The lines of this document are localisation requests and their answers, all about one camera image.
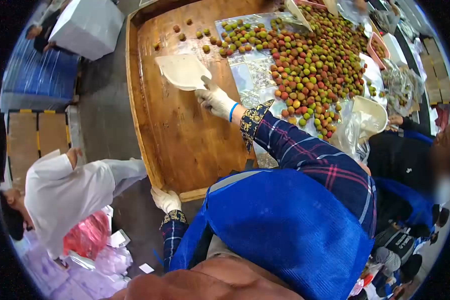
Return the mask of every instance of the gloved hand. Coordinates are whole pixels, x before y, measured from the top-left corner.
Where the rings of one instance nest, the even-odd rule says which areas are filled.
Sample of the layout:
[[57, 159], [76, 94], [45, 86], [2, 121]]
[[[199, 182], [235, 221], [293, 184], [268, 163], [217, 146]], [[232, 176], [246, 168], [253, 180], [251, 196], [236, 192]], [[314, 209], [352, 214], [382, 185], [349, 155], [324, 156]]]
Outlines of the gloved hand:
[[202, 76], [201, 79], [208, 85], [208, 90], [195, 90], [198, 103], [213, 115], [232, 122], [232, 111], [238, 103], [207, 77]]
[[150, 193], [155, 201], [155, 205], [164, 211], [166, 214], [174, 209], [182, 210], [182, 201], [180, 201], [179, 196], [174, 191], [169, 191], [168, 193], [163, 190], [151, 187]]

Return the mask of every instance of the blue plaid shirt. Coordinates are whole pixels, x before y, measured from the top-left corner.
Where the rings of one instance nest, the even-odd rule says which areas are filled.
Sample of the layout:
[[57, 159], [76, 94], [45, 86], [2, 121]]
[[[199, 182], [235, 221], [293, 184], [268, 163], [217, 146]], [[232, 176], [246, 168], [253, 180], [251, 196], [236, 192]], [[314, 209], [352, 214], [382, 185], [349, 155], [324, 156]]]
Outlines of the blue plaid shirt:
[[[377, 222], [377, 196], [373, 179], [351, 157], [336, 147], [274, 117], [268, 112], [272, 104], [273, 100], [270, 100], [244, 113], [240, 130], [248, 151], [255, 141], [277, 160], [280, 168], [303, 172], [322, 184], [355, 215], [363, 231], [372, 239]], [[161, 227], [165, 240], [166, 272], [168, 263], [188, 228], [186, 222], [168, 219], [173, 225], [165, 226], [165, 223]]]

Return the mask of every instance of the gray floor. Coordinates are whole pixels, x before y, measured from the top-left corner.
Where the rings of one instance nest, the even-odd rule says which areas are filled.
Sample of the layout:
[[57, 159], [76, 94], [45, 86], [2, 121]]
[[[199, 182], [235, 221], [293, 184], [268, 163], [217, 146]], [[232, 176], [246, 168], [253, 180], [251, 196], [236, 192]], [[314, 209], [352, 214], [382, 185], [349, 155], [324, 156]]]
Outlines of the gray floor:
[[[128, 15], [138, 9], [139, 2], [120, 0], [118, 8]], [[78, 111], [88, 161], [140, 158], [127, 90], [125, 31], [124, 24], [113, 53], [84, 65]], [[144, 263], [154, 268], [155, 274], [163, 272], [154, 250], [163, 258], [163, 239], [158, 228], [164, 213], [155, 206], [150, 187], [150, 181], [144, 179], [116, 197], [112, 204], [113, 229], [123, 229], [131, 239], [128, 245], [134, 261], [128, 270], [131, 277], [143, 274], [138, 266]], [[201, 204], [201, 201], [183, 204], [189, 221]]]

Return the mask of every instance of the hair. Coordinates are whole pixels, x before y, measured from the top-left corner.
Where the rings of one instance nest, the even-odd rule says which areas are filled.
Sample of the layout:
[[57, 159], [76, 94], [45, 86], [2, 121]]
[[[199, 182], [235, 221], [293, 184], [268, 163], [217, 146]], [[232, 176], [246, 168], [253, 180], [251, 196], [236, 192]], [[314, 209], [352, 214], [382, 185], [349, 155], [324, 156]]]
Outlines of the hair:
[[10, 207], [2, 191], [0, 191], [0, 204], [8, 233], [14, 240], [20, 241], [24, 238], [24, 217], [18, 210]]
[[430, 237], [430, 245], [435, 244], [437, 240], [438, 240], [438, 232], [432, 234], [432, 237]]
[[440, 227], [445, 226], [448, 221], [448, 217], [450, 216], [450, 209], [443, 207], [438, 215], [437, 225]]
[[32, 25], [28, 26], [28, 28], [27, 28], [27, 34], [29, 34], [30, 31], [31, 31], [32, 29], [34, 29], [35, 27], [37, 27], [37, 25], [35, 25], [35, 24], [32, 24]]
[[410, 226], [409, 234], [416, 239], [426, 238], [426, 237], [430, 237], [430, 229], [425, 224], [416, 224], [416, 225]]
[[415, 275], [422, 266], [422, 256], [420, 254], [414, 254], [408, 258], [408, 260], [400, 267], [400, 273], [402, 273], [402, 283], [407, 283], [413, 280]]

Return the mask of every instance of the blue mesh vest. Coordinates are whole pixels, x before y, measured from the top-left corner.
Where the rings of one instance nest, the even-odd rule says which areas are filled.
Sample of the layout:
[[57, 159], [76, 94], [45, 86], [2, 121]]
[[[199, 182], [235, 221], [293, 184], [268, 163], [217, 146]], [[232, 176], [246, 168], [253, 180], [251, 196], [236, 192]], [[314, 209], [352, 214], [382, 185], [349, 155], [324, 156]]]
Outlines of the blue mesh vest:
[[346, 299], [374, 243], [332, 193], [293, 169], [247, 171], [212, 185], [170, 271], [204, 261], [213, 234], [307, 300]]

